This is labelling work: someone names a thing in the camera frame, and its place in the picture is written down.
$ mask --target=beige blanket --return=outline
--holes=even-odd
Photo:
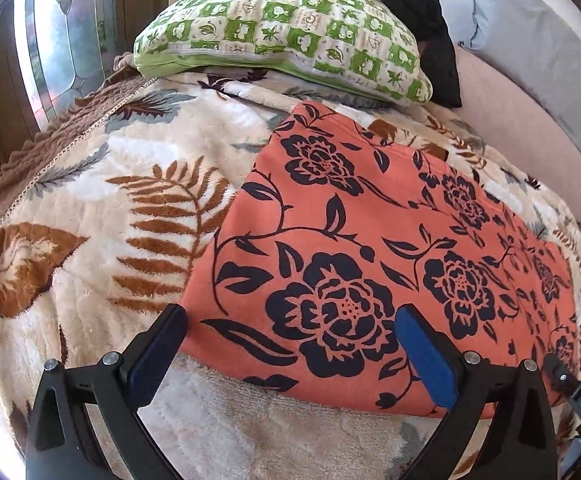
[[[396,142],[445,150],[449,165],[560,245],[581,327],[581,230],[567,207],[448,110],[400,112],[273,72],[230,75],[184,73],[130,91],[22,182],[0,215],[0,424],[21,447],[44,361],[93,364],[180,296],[270,129],[302,98]],[[581,338],[574,351],[581,356]],[[566,434],[573,421],[556,410]],[[314,406],[186,356],[140,413],[187,479],[398,478],[437,423]],[[470,467],[487,427],[480,423],[456,473]]]

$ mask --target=orange fabric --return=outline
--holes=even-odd
[[[556,351],[575,369],[572,284],[555,245],[442,160],[304,102],[192,273],[182,351],[312,402],[429,415],[394,334],[406,303],[460,351],[510,366]]]

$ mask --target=gray pillow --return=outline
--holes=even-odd
[[[581,39],[543,0],[475,0],[476,56],[514,81],[581,152]]]

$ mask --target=blue pad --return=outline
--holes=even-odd
[[[404,307],[397,309],[395,314],[395,335],[426,386],[432,402],[451,410],[458,396],[455,372]]]

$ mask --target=silver bolt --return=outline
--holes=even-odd
[[[536,372],[539,367],[537,366],[537,363],[534,362],[532,359],[525,359],[524,360],[524,368],[526,370],[528,370],[529,372]]]
[[[104,358],[102,359],[102,362],[107,365],[113,365],[115,364],[117,361],[120,360],[120,355],[117,352],[108,352]]]
[[[44,370],[46,370],[47,372],[51,372],[55,368],[57,368],[58,364],[59,362],[56,359],[49,359],[44,363]]]
[[[464,354],[465,362],[470,365],[478,365],[481,362],[481,356],[477,352],[469,350]]]

